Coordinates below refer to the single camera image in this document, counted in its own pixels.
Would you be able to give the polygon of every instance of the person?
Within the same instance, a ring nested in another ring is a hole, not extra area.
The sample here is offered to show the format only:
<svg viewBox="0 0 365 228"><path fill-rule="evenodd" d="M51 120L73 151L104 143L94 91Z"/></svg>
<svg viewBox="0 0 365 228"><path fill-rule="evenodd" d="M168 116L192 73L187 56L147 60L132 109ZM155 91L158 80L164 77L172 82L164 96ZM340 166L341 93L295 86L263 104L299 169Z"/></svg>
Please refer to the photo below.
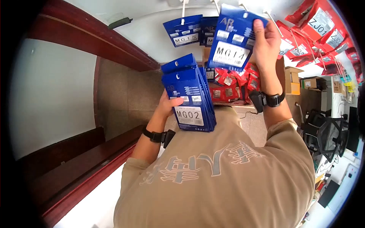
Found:
<svg viewBox="0 0 365 228"><path fill-rule="evenodd" d="M273 22L254 21L261 90L282 94L275 64L281 43ZM146 129L163 132L172 107L166 91ZM314 195L314 165L293 127L288 104L264 107L267 142L255 147L231 107L216 107L214 131L178 131L161 157L141 135L122 171L114 227L295 227Z"/></svg>

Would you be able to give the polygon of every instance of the tiled floor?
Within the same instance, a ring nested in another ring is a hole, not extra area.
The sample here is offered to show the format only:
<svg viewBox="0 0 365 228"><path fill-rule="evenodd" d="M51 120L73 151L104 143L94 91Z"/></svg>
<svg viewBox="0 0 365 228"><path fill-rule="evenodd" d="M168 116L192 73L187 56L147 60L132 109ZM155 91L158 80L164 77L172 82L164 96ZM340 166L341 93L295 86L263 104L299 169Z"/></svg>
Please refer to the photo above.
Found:
<svg viewBox="0 0 365 228"><path fill-rule="evenodd" d="M101 58L98 79L98 113L97 116L105 130L107 140L116 137L140 124L147 124L158 105L164 87L160 71L138 72L126 66ZM320 93L302 90L302 96L287 95L294 120L300 124L299 109L295 101L302 106L303 112L311 107L312 101L319 104ZM251 137L256 146L266 142L266 127L262 113L250 108L235 108L241 119L243 130ZM165 129L177 127L175 116L168 118Z"/></svg>

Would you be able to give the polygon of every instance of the blue product card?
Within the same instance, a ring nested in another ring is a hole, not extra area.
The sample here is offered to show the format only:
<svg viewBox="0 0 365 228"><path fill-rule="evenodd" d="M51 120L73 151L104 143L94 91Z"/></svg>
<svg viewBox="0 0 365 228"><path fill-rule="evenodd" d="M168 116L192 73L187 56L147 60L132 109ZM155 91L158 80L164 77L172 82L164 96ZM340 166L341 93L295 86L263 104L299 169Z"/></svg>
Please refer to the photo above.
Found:
<svg viewBox="0 0 365 228"><path fill-rule="evenodd" d="M218 17L202 17L200 21L200 45L211 47L217 27Z"/></svg>
<svg viewBox="0 0 365 228"><path fill-rule="evenodd" d="M161 69L164 73L162 83L169 98L184 98L184 103L173 109L180 129L213 131L216 120L208 82L193 54L162 65Z"/></svg>
<svg viewBox="0 0 365 228"><path fill-rule="evenodd" d="M199 42L200 20L203 15L194 15L189 17L178 18L164 23L167 34L175 47L188 45ZM181 19L184 19L184 25L181 25Z"/></svg>
<svg viewBox="0 0 365 228"><path fill-rule="evenodd" d="M252 55L255 44L253 21L268 21L243 8L222 4L216 27L208 67L221 67L242 72Z"/></svg>

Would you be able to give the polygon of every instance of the black office chair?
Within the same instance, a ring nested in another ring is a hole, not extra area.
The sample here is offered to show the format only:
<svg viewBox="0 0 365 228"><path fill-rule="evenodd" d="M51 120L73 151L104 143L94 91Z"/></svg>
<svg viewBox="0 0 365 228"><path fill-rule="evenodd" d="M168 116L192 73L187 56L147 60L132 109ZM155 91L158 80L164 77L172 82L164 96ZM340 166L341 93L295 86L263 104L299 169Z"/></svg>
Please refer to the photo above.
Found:
<svg viewBox="0 0 365 228"><path fill-rule="evenodd" d="M303 131L303 140L312 156L323 154L329 162L332 162L335 154L343 156L349 131L343 130L344 127L348 128L348 123L345 122L346 116L331 118L328 115L328 111L312 109L308 118L305 121L302 119L300 129Z"/></svg>

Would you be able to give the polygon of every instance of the hand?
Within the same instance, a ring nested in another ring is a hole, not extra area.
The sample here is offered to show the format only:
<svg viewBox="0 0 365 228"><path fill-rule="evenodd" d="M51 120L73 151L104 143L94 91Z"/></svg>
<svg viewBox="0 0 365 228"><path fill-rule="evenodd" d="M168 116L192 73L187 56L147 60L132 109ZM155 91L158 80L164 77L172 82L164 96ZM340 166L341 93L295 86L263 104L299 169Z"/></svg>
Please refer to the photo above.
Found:
<svg viewBox="0 0 365 228"><path fill-rule="evenodd" d="M155 113L160 115L162 118L167 118L173 114L172 107L179 106L182 103L184 103L184 99L181 97L169 99L167 91L164 89Z"/></svg>
<svg viewBox="0 0 365 228"><path fill-rule="evenodd" d="M280 34L271 20L266 28L260 19L253 22L253 30L256 36L256 42L253 47L253 53L256 57L256 65L260 72L267 73L274 71L277 55L280 51Z"/></svg>

